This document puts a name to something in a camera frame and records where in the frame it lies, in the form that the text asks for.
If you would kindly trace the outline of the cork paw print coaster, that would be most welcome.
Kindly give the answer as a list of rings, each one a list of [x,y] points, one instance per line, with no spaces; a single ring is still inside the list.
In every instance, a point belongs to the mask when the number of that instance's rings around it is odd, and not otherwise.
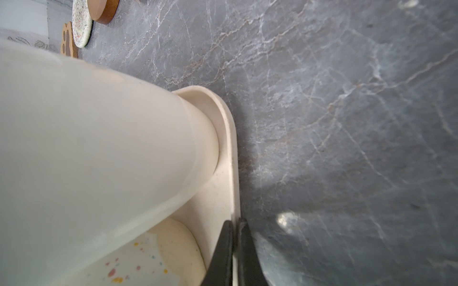
[[[60,44],[60,53],[61,55],[78,58],[78,48],[75,45],[75,41],[73,39],[73,30],[72,30],[72,22],[69,21],[64,24],[63,31],[62,31],[62,42]]]

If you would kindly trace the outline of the white mug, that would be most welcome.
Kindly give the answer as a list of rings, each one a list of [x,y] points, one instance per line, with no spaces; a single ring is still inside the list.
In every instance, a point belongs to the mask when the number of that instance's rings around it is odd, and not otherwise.
[[[53,286],[146,232],[212,177],[218,137],[187,100],[1,41],[1,284]]]

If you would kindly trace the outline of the brown round wooden coaster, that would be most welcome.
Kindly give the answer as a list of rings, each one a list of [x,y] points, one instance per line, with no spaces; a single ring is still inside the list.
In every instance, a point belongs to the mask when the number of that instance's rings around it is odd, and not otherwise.
[[[88,0],[87,4],[92,20],[107,25],[116,14],[119,0]]]

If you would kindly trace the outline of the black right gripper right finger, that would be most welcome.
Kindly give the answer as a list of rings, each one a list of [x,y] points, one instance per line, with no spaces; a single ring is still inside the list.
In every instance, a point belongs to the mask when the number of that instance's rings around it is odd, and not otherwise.
[[[246,219],[237,222],[237,260],[240,286],[268,286]]]

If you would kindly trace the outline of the white grey round coaster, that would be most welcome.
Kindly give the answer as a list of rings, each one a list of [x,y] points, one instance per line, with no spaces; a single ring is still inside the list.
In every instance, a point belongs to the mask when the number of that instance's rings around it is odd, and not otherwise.
[[[72,30],[73,40],[78,48],[87,46],[93,26],[87,0],[73,0]]]

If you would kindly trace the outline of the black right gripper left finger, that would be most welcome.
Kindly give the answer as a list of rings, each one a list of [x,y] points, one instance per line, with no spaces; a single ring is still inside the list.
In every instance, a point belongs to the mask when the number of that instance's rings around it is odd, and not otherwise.
[[[232,286],[233,284],[233,223],[223,223],[215,251],[201,286]]]

